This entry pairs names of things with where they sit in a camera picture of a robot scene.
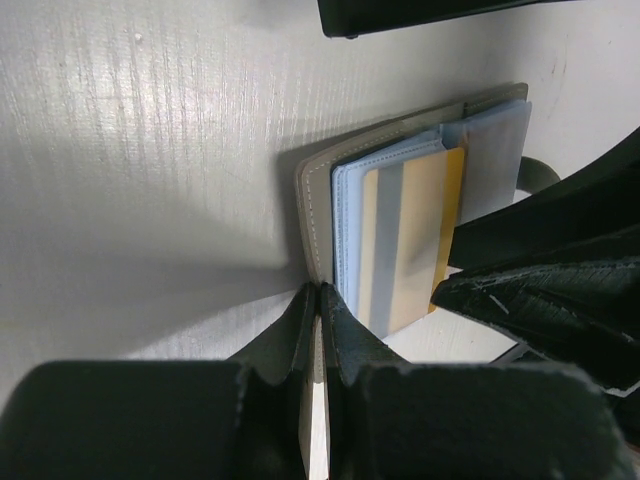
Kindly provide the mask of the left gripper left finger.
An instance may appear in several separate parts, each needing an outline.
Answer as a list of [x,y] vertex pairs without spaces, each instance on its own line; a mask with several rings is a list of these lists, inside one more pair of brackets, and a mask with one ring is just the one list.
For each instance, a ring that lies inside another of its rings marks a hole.
[[54,361],[1,415],[5,479],[304,479],[307,283],[225,360]]

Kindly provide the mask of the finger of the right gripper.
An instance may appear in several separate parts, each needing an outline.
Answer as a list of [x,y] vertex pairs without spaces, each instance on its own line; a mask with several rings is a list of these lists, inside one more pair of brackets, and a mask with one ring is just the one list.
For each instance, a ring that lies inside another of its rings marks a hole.
[[637,225],[639,131],[564,179],[524,157],[517,188],[528,197],[455,228],[450,266],[485,267]]
[[451,276],[438,307],[488,326],[604,390],[639,386],[639,260],[529,265]]

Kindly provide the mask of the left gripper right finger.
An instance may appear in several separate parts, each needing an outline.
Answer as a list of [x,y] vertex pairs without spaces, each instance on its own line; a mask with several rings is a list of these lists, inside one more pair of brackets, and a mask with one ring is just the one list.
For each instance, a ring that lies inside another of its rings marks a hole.
[[333,479],[621,479],[625,442],[580,370],[415,364],[322,285]]

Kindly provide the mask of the black plastic card tray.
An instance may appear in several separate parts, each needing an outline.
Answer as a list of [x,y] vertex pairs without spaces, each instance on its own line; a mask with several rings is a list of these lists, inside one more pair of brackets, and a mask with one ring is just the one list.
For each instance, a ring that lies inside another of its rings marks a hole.
[[365,34],[537,4],[537,1],[318,0],[317,4],[324,35],[328,38],[352,39]]

